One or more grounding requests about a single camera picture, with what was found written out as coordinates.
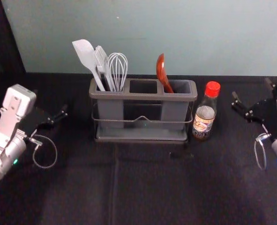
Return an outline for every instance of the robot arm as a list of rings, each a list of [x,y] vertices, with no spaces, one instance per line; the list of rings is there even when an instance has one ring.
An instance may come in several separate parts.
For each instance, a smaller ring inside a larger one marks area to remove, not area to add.
[[[259,142],[263,147],[262,141],[269,138],[277,155],[277,83],[272,83],[268,78],[265,79],[265,82],[271,90],[273,98],[260,100],[250,108],[246,108],[238,98],[238,95],[233,92],[234,102],[232,102],[232,109],[248,122],[254,121],[262,125],[265,135],[258,136],[256,142]]]
[[[0,109],[0,180],[26,150],[27,142],[35,143],[36,149],[42,145],[32,137],[33,131],[52,128],[57,121],[67,117],[67,106],[51,117],[34,108],[35,101],[36,94],[19,84],[7,89]]]

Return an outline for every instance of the utensil holder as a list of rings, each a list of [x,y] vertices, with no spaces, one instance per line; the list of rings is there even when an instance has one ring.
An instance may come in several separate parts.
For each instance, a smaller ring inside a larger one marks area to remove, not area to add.
[[[187,140],[197,99],[195,82],[170,80],[175,93],[166,93],[157,79],[127,78],[121,92],[99,91],[90,82],[92,118],[97,141]]]

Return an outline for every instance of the red bottle cap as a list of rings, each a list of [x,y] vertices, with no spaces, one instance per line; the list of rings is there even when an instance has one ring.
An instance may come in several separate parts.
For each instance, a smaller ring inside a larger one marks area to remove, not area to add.
[[[221,85],[218,82],[210,81],[206,84],[205,95],[215,98],[218,96]]]

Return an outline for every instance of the white spatula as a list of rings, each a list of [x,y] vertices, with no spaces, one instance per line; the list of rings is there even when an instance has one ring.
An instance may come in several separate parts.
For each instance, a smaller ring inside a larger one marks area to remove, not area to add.
[[[81,63],[92,72],[99,89],[101,91],[105,91],[105,88],[100,80],[100,77],[97,74],[95,50],[91,45],[91,43],[88,40],[84,40],[84,39],[73,41],[72,43]]]

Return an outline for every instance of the whisk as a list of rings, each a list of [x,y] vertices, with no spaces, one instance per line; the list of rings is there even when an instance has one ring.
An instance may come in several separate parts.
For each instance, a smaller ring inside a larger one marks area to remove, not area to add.
[[[123,91],[128,72],[128,60],[123,53],[112,53],[108,57],[108,71],[112,76],[115,91]]]

